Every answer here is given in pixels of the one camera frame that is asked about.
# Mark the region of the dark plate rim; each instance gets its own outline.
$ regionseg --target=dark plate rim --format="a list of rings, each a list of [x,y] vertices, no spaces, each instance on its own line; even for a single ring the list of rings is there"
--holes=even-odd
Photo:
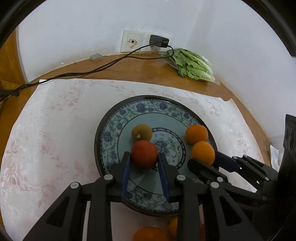
[[[114,114],[115,111],[117,111],[118,109],[120,109],[121,107],[127,105],[128,103],[134,102],[134,101],[141,101],[141,100],[149,100],[149,99],[156,99],[156,100],[163,100],[163,101],[168,101],[176,106],[178,106],[179,108],[182,108],[183,110],[185,110],[186,112],[188,112],[189,114],[191,114],[193,116],[193,118],[195,118],[201,125],[203,125],[208,133],[209,133],[209,139],[212,142],[213,148],[215,151],[217,151],[217,145],[216,142],[214,140],[214,137],[212,135],[212,133],[210,132],[209,128],[206,126],[206,124],[202,121],[202,119],[196,114],[194,113],[191,109],[189,109],[188,107],[186,107],[185,105],[166,98],[166,97],[162,97],[162,96],[156,96],[156,95],[139,95],[139,96],[133,96],[130,98],[127,98],[125,100],[120,101],[119,103],[115,104],[113,107],[111,107],[107,113],[103,116],[103,118],[100,121],[100,124],[97,128],[96,131],[96,136],[95,136],[95,140],[94,140],[94,156],[95,156],[95,160],[96,160],[96,166],[98,168],[98,171],[102,176],[104,176],[106,173],[104,171],[103,165],[101,164],[101,158],[100,158],[100,151],[99,151],[99,147],[100,147],[100,136],[102,135],[104,126],[106,125],[106,122],[110,119],[110,117]],[[132,210],[135,210],[139,213],[148,215],[148,216],[152,216],[152,217],[160,217],[160,218],[167,218],[167,217],[172,217],[178,214],[178,211],[151,211],[142,207],[139,207],[135,204],[133,204],[131,201],[129,201],[127,198],[124,199],[123,203],[128,206],[129,208],[131,208]]]

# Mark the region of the wooden table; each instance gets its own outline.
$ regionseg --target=wooden table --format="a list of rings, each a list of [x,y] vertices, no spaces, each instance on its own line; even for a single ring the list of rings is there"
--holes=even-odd
[[[92,61],[86,60],[79,63],[74,63],[62,68],[56,69],[48,74],[41,76],[39,79],[47,79],[62,73],[67,72],[86,72],[93,70],[101,65],[113,61],[122,55],[106,56],[102,60]],[[144,58],[151,58],[155,54],[139,54],[138,56]],[[197,81],[189,78],[182,78],[178,75],[170,65],[163,60],[139,60],[133,58],[124,59],[114,66],[93,74],[77,76],[85,79],[110,79],[110,80],[127,80],[144,83],[151,83],[157,85],[164,85],[184,89],[208,96],[220,97],[224,101],[233,99],[240,112],[242,113],[247,125],[252,131],[259,148],[261,150],[265,164],[270,166],[269,147],[270,142],[263,132],[260,125],[253,118],[246,107],[238,100],[235,95],[228,90],[223,84],[218,86],[214,83],[206,81]],[[0,111],[0,132],[2,134],[0,140],[0,155],[3,155],[11,128],[19,116],[22,108],[32,95],[36,87],[23,90],[19,97],[11,97],[5,106]]]

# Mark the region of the wall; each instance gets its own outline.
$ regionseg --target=wall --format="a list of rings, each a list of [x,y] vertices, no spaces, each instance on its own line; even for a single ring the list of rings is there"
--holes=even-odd
[[[296,59],[260,15],[243,1],[207,0],[187,48],[213,63],[215,77],[282,147],[285,115],[296,115]]]
[[[120,53],[124,29],[172,36],[174,46],[185,46],[203,1],[47,0],[19,25],[23,70],[31,81],[95,53]]]

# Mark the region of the blue floral plate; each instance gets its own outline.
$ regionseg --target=blue floral plate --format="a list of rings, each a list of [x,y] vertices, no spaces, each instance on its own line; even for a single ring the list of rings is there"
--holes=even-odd
[[[150,142],[166,155],[170,165],[176,166],[180,174],[199,182],[187,168],[192,146],[185,141],[185,131],[194,124],[206,125],[187,107],[159,96],[135,96],[123,100],[103,117],[94,144],[101,175],[109,173],[114,164],[120,163],[124,152],[131,150],[134,144],[131,131],[139,124],[152,128]],[[207,142],[217,150],[213,136],[207,130]],[[178,214],[178,203],[168,203],[164,198],[157,166],[145,171],[132,166],[124,203],[137,212],[154,217]]]

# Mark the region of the cable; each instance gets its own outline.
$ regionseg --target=cable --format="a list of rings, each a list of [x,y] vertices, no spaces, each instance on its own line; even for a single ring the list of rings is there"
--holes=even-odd
[[[148,47],[148,46],[151,46],[151,45],[155,45],[157,43],[160,43],[162,41],[159,41],[159,42],[156,42],[156,43],[153,43],[153,44],[148,44],[148,45],[145,45],[145,46],[142,46],[126,55],[124,55],[123,57],[121,58],[118,58],[118,59],[115,59],[103,66],[100,66],[94,70],[91,70],[91,71],[88,71],[88,72],[70,72],[70,73],[64,73],[64,74],[60,74],[60,75],[57,75],[57,76],[54,76],[54,77],[51,77],[49,79],[46,79],[42,82],[36,82],[36,83],[32,83],[32,84],[24,84],[24,85],[21,85],[19,86],[18,88],[14,89],[14,91],[20,91],[20,90],[23,90],[23,89],[26,89],[26,88],[29,88],[29,87],[32,87],[32,86],[35,86],[35,85],[39,85],[39,84],[43,84],[43,83],[46,83],[50,80],[53,80],[53,79],[57,79],[57,78],[62,78],[62,77],[69,77],[69,76],[78,76],[78,75],[85,75],[85,74],[92,74],[92,73],[97,73],[97,72],[100,72],[100,71],[103,71],[109,67],[111,67],[112,65],[118,63],[120,60],[124,59],[124,58],[136,58],[136,59],[144,59],[144,60],[152,60],[152,59],[163,59],[163,58],[170,58],[174,55],[175,51],[174,49],[168,45],[168,47],[170,47],[172,49],[172,54],[169,55],[169,56],[166,56],[166,57],[156,57],[156,58],[141,58],[141,57],[135,57],[135,56],[130,56],[131,54],[133,54],[134,52],[142,49],[142,48],[145,48],[145,47]],[[7,98],[8,96],[4,96],[2,98],[0,98],[0,101],[4,100],[5,98]]]

